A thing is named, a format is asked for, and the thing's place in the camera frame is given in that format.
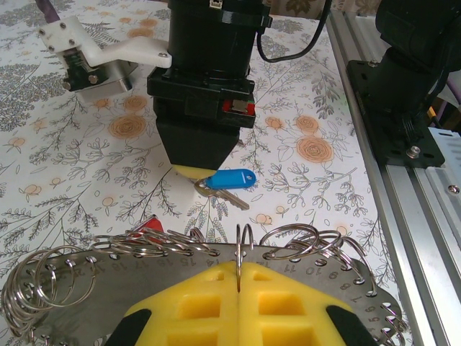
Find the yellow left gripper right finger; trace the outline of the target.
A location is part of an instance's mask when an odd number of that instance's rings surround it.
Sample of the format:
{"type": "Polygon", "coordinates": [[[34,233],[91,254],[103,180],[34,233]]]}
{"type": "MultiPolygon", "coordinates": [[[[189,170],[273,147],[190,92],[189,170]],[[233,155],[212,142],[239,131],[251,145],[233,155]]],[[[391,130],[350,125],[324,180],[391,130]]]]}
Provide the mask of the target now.
{"type": "Polygon", "coordinates": [[[378,346],[352,308],[255,263],[244,263],[240,346],[378,346]]]}

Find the numbered metal key ring disc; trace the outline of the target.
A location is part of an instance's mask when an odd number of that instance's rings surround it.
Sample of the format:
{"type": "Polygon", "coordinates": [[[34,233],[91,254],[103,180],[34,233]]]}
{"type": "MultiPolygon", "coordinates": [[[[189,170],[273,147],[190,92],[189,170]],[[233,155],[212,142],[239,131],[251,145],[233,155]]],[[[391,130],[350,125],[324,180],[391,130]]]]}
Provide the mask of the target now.
{"type": "Polygon", "coordinates": [[[241,271],[250,262],[269,268],[349,305],[378,346],[405,346],[407,324],[397,301],[380,288],[353,238],[295,223],[284,247],[267,237],[258,244],[250,226],[233,243],[208,243],[188,234],[145,229],[97,236],[91,249],[73,245],[41,249],[18,262],[0,290],[0,312],[10,332],[44,346],[107,346],[134,304],[224,262],[236,264],[238,344],[241,271]]]}

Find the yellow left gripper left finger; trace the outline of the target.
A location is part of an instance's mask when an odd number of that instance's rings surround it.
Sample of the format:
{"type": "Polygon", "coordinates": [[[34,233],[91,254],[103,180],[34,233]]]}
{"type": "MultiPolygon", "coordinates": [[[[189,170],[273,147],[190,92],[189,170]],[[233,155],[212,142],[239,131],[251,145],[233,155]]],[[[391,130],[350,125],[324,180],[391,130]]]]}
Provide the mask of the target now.
{"type": "Polygon", "coordinates": [[[107,346],[238,346],[236,264],[220,263],[134,304],[107,346]]]}

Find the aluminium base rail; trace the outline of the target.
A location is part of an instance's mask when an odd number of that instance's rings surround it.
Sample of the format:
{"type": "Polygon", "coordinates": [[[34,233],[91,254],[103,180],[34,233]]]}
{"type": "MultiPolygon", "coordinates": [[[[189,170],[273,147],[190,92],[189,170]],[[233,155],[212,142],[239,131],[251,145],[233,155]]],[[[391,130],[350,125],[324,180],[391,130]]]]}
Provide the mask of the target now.
{"type": "Polygon", "coordinates": [[[372,154],[346,65],[382,57],[374,19],[333,10],[327,29],[415,345],[461,346],[461,203],[434,189],[429,168],[384,167],[372,154]]]}

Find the blue tagged silver key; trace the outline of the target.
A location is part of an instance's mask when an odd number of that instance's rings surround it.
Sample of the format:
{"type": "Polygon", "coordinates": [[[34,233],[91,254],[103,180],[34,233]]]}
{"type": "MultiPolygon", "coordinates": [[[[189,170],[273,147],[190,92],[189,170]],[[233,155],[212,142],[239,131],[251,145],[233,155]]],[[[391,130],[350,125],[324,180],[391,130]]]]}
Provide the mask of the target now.
{"type": "Polygon", "coordinates": [[[250,169],[224,169],[216,171],[211,177],[197,180],[194,188],[204,197],[222,198],[241,210],[248,210],[249,204],[230,190],[248,189],[255,184],[256,175],[250,169]]]}

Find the red tagged silver key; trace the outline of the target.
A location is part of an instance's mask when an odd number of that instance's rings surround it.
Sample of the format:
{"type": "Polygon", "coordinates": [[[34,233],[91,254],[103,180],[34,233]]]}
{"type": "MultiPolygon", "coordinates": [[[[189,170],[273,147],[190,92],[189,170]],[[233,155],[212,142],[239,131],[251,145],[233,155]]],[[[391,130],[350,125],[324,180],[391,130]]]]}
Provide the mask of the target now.
{"type": "Polygon", "coordinates": [[[145,229],[153,229],[154,231],[164,232],[163,226],[157,216],[151,216],[147,221],[142,222],[136,229],[133,230],[133,237],[139,238],[145,232],[145,229]]]}

